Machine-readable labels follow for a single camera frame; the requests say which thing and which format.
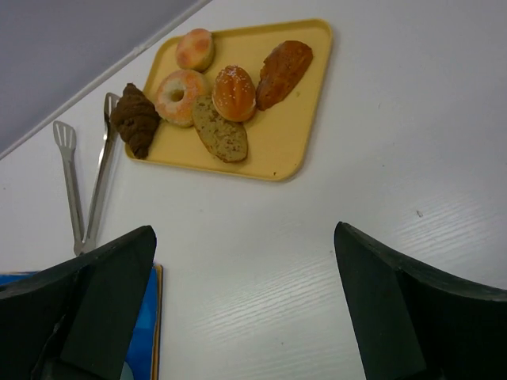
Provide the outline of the chocolate croissant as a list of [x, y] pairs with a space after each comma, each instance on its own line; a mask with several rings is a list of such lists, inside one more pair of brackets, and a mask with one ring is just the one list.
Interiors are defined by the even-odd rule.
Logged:
[[161, 117], [154, 104], [133, 83], [124, 87], [110, 120], [135, 158], [146, 158]]

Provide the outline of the metal serving tongs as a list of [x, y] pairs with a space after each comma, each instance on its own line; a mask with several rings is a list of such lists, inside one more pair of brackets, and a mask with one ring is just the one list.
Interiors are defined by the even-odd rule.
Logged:
[[98, 156], [97, 175], [90, 201], [88, 223], [84, 223], [83, 221], [78, 178], [74, 163], [74, 152], [77, 146], [76, 131], [67, 123], [58, 120], [53, 122], [54, 140], [59, 148], [63, 163], [71, 227], [74, 236], [74, 254], [77, 257], [97, 247], [97, 235], [118, 136], [115, 127], [112, 125], [111, 115], [112, 111], [116, 109], [119, 99], [120, 97], [114, 93], [105, 94], [103, 147]]

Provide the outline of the sugared ring donut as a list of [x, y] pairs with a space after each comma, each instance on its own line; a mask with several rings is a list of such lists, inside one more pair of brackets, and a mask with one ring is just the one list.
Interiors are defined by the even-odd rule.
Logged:
[[176, 70], [159, 85], [154, 106], [162, 119], [178, 127], [193, 125], [193, 103], [211, 92], [206, 77], [195, 70]]

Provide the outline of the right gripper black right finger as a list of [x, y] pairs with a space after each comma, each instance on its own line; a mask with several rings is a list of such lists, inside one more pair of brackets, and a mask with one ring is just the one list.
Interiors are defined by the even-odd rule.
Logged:
[[354, 226], [337, 267], [368, 379], [504, 379], [506, 292], [400, 253]]

